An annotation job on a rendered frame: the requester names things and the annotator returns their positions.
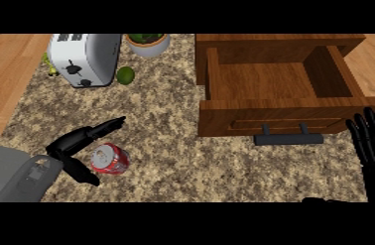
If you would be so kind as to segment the potted plant in white pot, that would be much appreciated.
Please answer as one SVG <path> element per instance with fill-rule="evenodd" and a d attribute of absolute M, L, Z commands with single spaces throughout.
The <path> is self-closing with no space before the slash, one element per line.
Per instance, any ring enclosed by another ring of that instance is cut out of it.
<path fill-rule="evenodd" d="M 127 43 L 129 43 L 129 46 L 130 46 L 133 52 L 145 58 L 152 58 L 152 57 L 157 57 L 158 55 L 161 55 L 170 45 L 170 35 L 168 34 L 162 34 L 161 37 L 151 43 L 137 43 L 131 39 L 130 34 L 126 34 L 124 37 L 126 37 L 126 40 L 127 40 Z"/>

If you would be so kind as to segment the white toaster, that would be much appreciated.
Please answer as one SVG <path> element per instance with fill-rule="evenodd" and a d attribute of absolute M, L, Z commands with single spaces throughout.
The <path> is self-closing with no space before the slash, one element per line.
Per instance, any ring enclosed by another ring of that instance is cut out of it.
<path fill-rule="evenodd" d="M 109 86 L 121 34 L 53 34 L 49 61 L 74 88 Z"/>

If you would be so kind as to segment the wooden drawer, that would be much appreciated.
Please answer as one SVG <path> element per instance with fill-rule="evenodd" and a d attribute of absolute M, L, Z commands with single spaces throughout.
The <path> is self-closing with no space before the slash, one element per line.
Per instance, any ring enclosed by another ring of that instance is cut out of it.
<path fill-rule="evenodd" d="M 294 134 L 335 134 L 375 97 L 359 87 L 340 50 L 316 47 L 304 61 L 220 63 L 219 50 L 207 51 L 207 99 L 199 103 L 198 135 L 253 136 L 269 128 Z"/>

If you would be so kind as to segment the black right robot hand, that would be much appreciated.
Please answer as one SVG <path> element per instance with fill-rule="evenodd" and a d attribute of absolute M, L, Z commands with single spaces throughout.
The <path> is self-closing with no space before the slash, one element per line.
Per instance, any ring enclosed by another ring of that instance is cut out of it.
<path fill-rule="evenodd" d="M 346 127 L 362 166 L 366 198 L 375 203 L 375 110 L 365 107 L 363 113 L 346 120 Z"/>

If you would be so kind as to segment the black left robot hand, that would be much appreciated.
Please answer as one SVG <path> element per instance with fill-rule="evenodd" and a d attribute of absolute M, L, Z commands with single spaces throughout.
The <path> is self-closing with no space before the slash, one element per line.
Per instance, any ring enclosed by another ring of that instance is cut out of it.
<path fill-rule="evenodd" d="M 95 127 L 83 127 L 62 137 L 46 147 L 47 155 L 64 163 L 64 171 L 83 184 L 99 186 L 99 178 L 92 173 L 74 154 L 99 138 L 121 128 L 126 117 L 114 118 Z"/>

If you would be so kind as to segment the red soda can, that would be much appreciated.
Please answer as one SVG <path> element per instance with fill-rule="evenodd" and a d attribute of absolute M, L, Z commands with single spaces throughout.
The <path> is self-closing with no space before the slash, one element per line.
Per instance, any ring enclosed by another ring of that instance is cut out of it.
<path fill-rule="evenodd" d="M 121 175 L 130 165 L 127 152 L 112 143 L 99 145 L 92 154 L 93 170 L 102 174 Z"/>

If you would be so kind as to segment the wooden cabinet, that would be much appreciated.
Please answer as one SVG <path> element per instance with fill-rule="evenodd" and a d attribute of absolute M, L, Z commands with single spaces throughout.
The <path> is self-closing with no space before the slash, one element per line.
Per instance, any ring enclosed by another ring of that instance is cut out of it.
<path fill-rule="evenodd" d="M 316 47 L 337 46 L 346 57 L 365 39 L 363 34 L 196 34 L 196 84 L 205 84 L 210 48 L 220 63 L 301 62 Z"/>

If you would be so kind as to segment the green avocado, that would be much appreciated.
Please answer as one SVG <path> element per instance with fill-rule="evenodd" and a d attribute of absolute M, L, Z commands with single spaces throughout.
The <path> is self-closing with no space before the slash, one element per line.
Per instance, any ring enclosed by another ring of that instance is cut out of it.
<path fill-rule="evenodd" d="M 134 71 L 129 66 L 124 66 L 118 72 L 117 72 L 117 81 L 124 84 L 129 85 L 131 84 L 133 80 L 134 80 Z"/>

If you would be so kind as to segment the yellow-green vegetable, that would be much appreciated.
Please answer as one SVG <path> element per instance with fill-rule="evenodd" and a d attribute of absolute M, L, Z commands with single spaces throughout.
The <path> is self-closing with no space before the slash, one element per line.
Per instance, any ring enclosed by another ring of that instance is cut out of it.
<path fill-rule="evenodd" d="M 53 67 L 52 63 L 50 63 L 47 53 L 43 53 L 41 62 L 49 66 L 49 76 L 53 76 L 53 75 L 55 75 L 55 76 L 59 76 L 61 73 L 59 73 L 59 71 L 56 70 L 56 68 Z"/>

